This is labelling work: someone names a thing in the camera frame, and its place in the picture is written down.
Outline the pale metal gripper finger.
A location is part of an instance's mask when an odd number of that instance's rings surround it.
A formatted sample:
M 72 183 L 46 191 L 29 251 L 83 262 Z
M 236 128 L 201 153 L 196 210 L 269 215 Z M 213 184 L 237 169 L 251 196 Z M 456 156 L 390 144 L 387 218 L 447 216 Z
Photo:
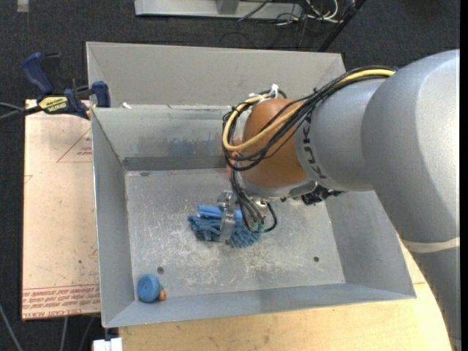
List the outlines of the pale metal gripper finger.
M 234 229 L 234 213 L 228 210 L 224 210 L 219 227 L 219 241 L 229 241 Z
M 222 211 L 234 211 L 235 210 L 235 195 L 233 191 L 224 190 L 220 196 L 218 196 L 217 206 Z

